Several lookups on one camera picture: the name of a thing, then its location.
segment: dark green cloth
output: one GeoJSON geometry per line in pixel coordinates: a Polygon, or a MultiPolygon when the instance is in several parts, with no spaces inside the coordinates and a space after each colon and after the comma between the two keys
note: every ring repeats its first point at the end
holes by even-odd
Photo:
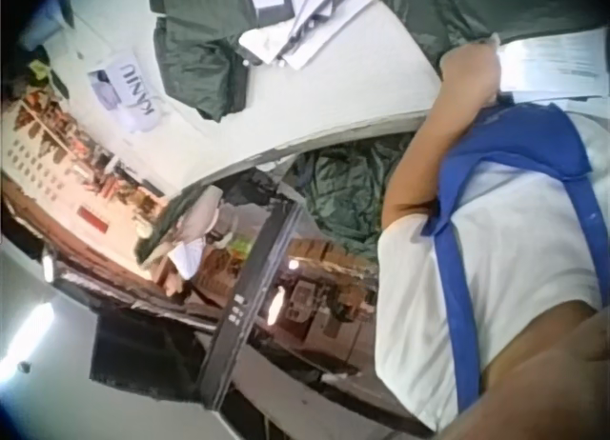
{"type": "Polygon", "coordinates": [[[291,174],[320,230],[349,253],[376,260],[382,197],[413,138],[386,135],[301,154],[291,174]]]}
{"type": "Polygon", "coordinates": [[[603,0],[380,0],[433,66],[452,47],[497,32],[502,43],[608,22],[603,0]]]}
{"type": "Polygon", "coordinates": [[[252,0],[149,0],[153,41],[165,92],[219,122],[246,106],[248,69],[237,40],[246,30],[294,16],[292,4],[256,12],[252,0]]]}

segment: hand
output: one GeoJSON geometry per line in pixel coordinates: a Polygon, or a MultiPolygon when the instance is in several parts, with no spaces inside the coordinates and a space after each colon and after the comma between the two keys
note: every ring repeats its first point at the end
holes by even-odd
{"type": "Polygon", "coordinates": [[[440,61],[442,87],[468,110],[478,112],[499,90],[500,64],[493,42],[449,51],[440,61]]]}

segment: blue apron strap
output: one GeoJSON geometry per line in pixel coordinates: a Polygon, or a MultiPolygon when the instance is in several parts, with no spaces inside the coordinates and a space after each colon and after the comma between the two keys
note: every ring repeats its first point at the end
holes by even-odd
{"type": "Polygon", "coordinates": [[[451,223],[434,238],[454,355],[457,409],[462,412],[477,402],[480,393],[477,323],[451,223]]]}
{"type": "Polygon", "coordinates": [[[564,180],[563,186],[570,196],[587,241],[600,283],[601,304],[606,307],[610,289],[610,243],[600,204],[593,192],[591,181],[586,176],[575,180],[564,180]]]}

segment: white shirt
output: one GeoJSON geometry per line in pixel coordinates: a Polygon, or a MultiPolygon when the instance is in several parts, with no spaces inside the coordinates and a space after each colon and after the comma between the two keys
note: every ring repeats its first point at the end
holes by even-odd
{"type": "MultiPolygon", "coordinates": [[[[609,221],[610,133],[570,115],[587,148],[609,221]]],[[[458,415],[453,354],[427,217],[398,219],[378,242],[376,371],[432,430],[458,415]]],[[[563,185],[541,173],[478,166],[452,222],[478,327],[481,370],[532,320],[563,302],[600,308],[589,249],[563,185]]]]}

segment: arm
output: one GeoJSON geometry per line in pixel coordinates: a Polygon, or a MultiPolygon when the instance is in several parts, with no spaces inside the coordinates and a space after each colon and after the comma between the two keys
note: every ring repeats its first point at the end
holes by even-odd
{"type": "Polygon", "coordinates": [[[443,83],[435,104],[398,163],[383,201],[381,227],[428,213],[437,195],[440,163],[468,130],[499,86],[499,60],[491,45],[465,45],[441,63],[443,83]]]}

